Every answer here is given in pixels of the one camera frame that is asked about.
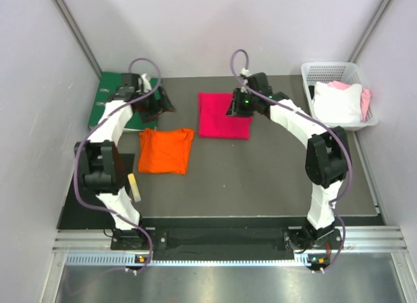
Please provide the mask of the magenta t shirt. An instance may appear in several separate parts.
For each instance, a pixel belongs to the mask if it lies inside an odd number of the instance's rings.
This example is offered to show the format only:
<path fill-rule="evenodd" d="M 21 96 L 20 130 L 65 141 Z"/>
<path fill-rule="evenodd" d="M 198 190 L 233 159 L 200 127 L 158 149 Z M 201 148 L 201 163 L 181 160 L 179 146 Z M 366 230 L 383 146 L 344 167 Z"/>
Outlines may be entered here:
<path fill-rule="evenodd" d="M 252 118 L 226 115 L 232 98 L 232 93 L 198 94 L 199 137 L 215 139 L 250 138 Z"/>

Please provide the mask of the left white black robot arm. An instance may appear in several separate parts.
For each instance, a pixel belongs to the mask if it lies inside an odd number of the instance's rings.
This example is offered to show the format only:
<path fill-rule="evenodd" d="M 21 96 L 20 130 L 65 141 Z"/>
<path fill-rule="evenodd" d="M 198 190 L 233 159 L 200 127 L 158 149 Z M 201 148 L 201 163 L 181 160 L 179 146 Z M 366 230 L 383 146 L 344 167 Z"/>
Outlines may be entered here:
<path fill-rule="evenodd" d="M 104 103 L 104 111 L 89 135 L 76 143 L 74 192 L 78 202 L 111 214 L 115 228 L 111 249 L 140 250 L 149 246 L 149 235 L 140 228 L 141 214 L 132 198 L 138 190 L 126 189 L 128 174 L 118 143 L 128 121 L 138 113 L 144 123 L 163 112 L 174 112 L 161 83 L 153 85 L 148 74 L 123 74 L 121 84 Z"/>

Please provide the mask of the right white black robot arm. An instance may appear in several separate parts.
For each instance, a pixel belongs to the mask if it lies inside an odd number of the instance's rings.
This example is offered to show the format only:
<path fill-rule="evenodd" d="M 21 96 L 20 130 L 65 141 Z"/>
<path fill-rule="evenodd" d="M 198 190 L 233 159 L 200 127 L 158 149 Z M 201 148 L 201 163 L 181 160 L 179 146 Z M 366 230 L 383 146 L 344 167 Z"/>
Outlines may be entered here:
<path fill-rule="evenodd" d="M 233 91 L 226 115 L 264 115 L 306 148 L 305 170 L 312 183 L 311 204 L 304 225 L 297 231 L 288 231 L 285 243 L 295 253 L 319 248 L 334 231 L 335 200 L 351 163 L 346 132 L 340 126 L 319 125 L 286 94 L 274 93 L 263 72 L 250 74 L 243 68 L 237 78 L 242 85 Z"/>

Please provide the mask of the orange t shirt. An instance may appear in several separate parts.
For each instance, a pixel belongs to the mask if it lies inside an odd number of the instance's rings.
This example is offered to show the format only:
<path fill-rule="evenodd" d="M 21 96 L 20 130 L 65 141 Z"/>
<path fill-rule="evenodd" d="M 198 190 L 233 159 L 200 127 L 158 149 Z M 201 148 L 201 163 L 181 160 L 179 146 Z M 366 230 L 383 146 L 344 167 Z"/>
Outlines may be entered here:
<path fill-rule="evenodd" d="M 172 131 L 146 129 L 139 133 L 140 173 L 185 175 L 195 132 L 189 128 Z"/>

